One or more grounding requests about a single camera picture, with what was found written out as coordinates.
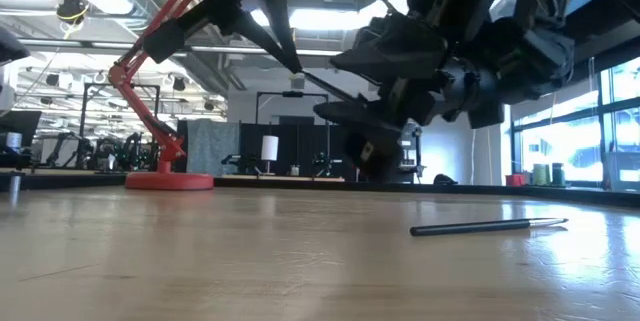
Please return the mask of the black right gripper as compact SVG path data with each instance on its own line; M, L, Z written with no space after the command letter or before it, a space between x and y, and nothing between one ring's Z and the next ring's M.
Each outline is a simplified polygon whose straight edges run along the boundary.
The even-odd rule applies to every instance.
M452 122L477 107L490 77L465 47L490 21L494 0L406 0L408 10L374 17L352 47L330 58L335 68L378 85L378 100L317 104L322 119L348 129L345 153L369 179L399 166L406 126L440 116Z

